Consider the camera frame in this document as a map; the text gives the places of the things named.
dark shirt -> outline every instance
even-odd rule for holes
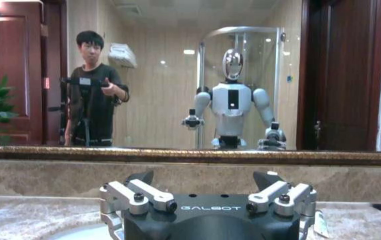
[[[89,78],[104,81],[105,78],[109,79],[111,83],[117,85],[123,90],[128,91],[127,85],[121,83],[119,73],[115,68],[108,65],[100,64],[100,66],[91,70],[84,71],[83,67],[73,70],[72,78]],[[85,124],[83,122],[84,118],[84,99],[83,93],[85,95],[87,91],[81,91],[79,85],[68,86],[68,96],[71,98],[71,133],[73,135],[72,139],[80,138],[85,139]],[[113,112],[115,106],[121,102],[117,96],[105,96],[101,87],[93,86],[87,93],[88,99],[88,119],[89,119],[89,136],[92,140],[97,139],[111,139],[113,134]]]

shower enclosure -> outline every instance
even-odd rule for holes
[[[279,95],[279,41],[280,29],[272,27],[225,27],[212,31],[200,42],[197,87],[212,88],[225,80],[223,73],[223,56],[228,49],[239,49],[244,55],[244,68],[240,83],[252,90],[264,88],[271,97],[271,107],[277,116]],[[211,141],[216,135],[216,119],[207,108],[204,112],[205,125],[196,132],[196,147],[212,148]],[[261,121],[255,105],[247,116],[243,138],[248,149],[257,148],[257,142],[264,138],[267,126]]]

ceiling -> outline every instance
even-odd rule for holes
[[[281,0],[112,1],[128,25],[213,30],[224,26],[260,26]]]

dark brown door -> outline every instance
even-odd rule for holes
[[[381,90],[381,0],[312,1],[307,130],[323,150],[375,150]]]
[[[8,125],[14,144],[43,143],[42,5],[0,3],[0,79],[14,87],[11,103],[19,114]]]
[[[46,63],[47,63],[47,82],[46,82],[46,144],[57,145],[60,142],[60,112],[48,111],[48,108],[61,105],[60,77],[61,69],[61,29],[63,29],[63,4],[46,3],[46,24],[48,26],[48,36],[46,37]]]

robot chest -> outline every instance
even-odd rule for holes
[[[251,111],[252,93],[251,89],[224,89],[213,91],[212,110],[215,114],[240,116]]]

